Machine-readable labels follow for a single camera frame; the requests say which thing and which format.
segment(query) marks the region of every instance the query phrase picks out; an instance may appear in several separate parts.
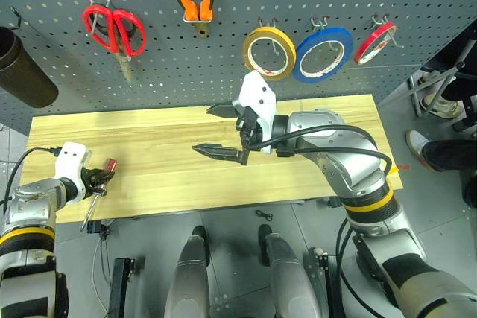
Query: red tape roll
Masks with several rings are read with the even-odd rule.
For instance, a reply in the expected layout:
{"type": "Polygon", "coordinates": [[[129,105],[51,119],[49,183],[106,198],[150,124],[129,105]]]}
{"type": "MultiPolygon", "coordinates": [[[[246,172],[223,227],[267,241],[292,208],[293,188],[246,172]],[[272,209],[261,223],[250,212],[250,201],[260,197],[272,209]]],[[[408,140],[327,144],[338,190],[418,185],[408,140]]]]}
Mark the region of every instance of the red tape roll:
{"type": "Polygon", "coordinates": [[[379,26],[357,50],[354,60],[358,65],[363,65],[372,60],[390,41],[391,37],[388,32],[394,35],[397,26],[393,22],[385,22],[379,26]],[[375,45],[379,39],[382,39],[378,45],[375,45]]]}

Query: blue tape roll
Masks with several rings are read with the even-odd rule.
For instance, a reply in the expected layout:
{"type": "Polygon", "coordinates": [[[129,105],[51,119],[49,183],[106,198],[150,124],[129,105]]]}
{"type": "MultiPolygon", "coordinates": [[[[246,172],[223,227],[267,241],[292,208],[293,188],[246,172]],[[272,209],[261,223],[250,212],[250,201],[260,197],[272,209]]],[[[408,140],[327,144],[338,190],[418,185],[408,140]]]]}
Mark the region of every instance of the blue tape roll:
{"type": "Polygon", "coordinates": [[[312,35],[308,36],[303,40],[301,44],[297,47],[297,62],[293,68],[293,76],[305,83],[317,83],[327,79],[328,77],[333,76],[344,63],[348,61],[353,52],[353,37],[350,32],[344,28],[329,28],[318,30],[312,35]],[[337,61],[334,66],[323,74],[319,75],[319,72],[312,73],[303,73],[301,69],[301,63],[303,58],[311,51],[315,46],[321,44],[322,42],[336,41],[342,44],[343,46],[343,56],[337,61]]]}

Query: black cylinder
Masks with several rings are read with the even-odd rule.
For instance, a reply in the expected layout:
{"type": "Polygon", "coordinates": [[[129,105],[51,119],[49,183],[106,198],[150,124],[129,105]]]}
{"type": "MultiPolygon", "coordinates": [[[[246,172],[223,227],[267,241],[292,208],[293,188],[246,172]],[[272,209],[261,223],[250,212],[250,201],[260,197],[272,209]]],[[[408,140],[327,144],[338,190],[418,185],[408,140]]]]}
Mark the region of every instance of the black cylinder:
{"type": "Polygon", "coordinates": [[[58,97],[58,88],[23,48],[12,30],[0,27],[0,86],[35,108],[58,97]]]}

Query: gray floor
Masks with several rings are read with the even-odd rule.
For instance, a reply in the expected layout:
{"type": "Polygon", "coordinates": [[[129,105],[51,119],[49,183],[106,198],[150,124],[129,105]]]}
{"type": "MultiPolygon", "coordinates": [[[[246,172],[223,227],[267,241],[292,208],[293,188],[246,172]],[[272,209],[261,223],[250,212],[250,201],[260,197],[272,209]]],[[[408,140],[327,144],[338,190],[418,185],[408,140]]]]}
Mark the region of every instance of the gray floor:
{"type": "MultiPolygon", "coordinates": [[[[455,275],[477,291],[476,213],[461,199],[459,173],[426,170],[411,155],[404,140],[405,132],[410,129],[418,129],[432,139],[455,138],[457,135],[447,121],[433,116],[417,120],[409,101],[384,106],[380,115],[397,163],[410,165],[409,170],[400,172],[405,188],[396,191],[396,196],[423,242],[430,264],[455,275]]],[[[0,159],[16,160],[25,146],[25,138],[12,130],[0,132],[0,140],[0,159]]],[[[4,168],[0,172],[0,189],[4,190],[8,165],[0,165],[4,168]]],[[[331,209],[323,200],[310,200],[301,204],[282,203],[115,220],[107,239],[111,265],[117,257],[136,258],[139,262],[139,272],[127,288],[125,316],[162,317],[182,246],[192,228],[202,224],[209,234],[212,250],[212,263],[208,269],[211,316],[273,317],[269,272],[267,267],[259,265],[256,244],[257,229],[266,222],[254,214],[256,209],[274,214],[272,228],[282,234],[300,257],[306,256],[312,247],[332,252],[336,232],[344,218],[343,209],[331,209]]],[[[97,242],[96,235],[79,234],[78,223],[62,224],[57,228],[58,268],[68,277],[70,317],[104,316],[91,282],[92,256],[97,242]]],[[[360,273],[355,253],[353,245],[349,245],[344,259],[344,271],[351,285],[385,317],[402,317],[376,286],[360,273]]],[[[323,316],[327,317],[323,276],[310,270],[308,264],[306,268],[322,302],[323,316]]],[[[107,305],[109,286],[101,272],[99,254],[94,275],[99,294],[107,305]]],[[[344,302],[348,317],[370,316],[346,288],[344,302]]]]}

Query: scissors blade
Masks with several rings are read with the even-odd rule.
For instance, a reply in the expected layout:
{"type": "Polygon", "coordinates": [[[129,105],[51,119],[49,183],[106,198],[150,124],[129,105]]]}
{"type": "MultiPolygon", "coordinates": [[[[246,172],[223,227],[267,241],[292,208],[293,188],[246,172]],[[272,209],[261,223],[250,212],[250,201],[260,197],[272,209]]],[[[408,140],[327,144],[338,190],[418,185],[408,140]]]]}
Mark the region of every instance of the scissors blade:
{"type": "Polygon", "coordinates": [[[122,73],[126,82],[130,85],[131,84],[131,67],[129,66],[129,57],[124,56],[118,52],[114,53],[115,58],[119,62],[119,66],[121,67],[122,73]]]}

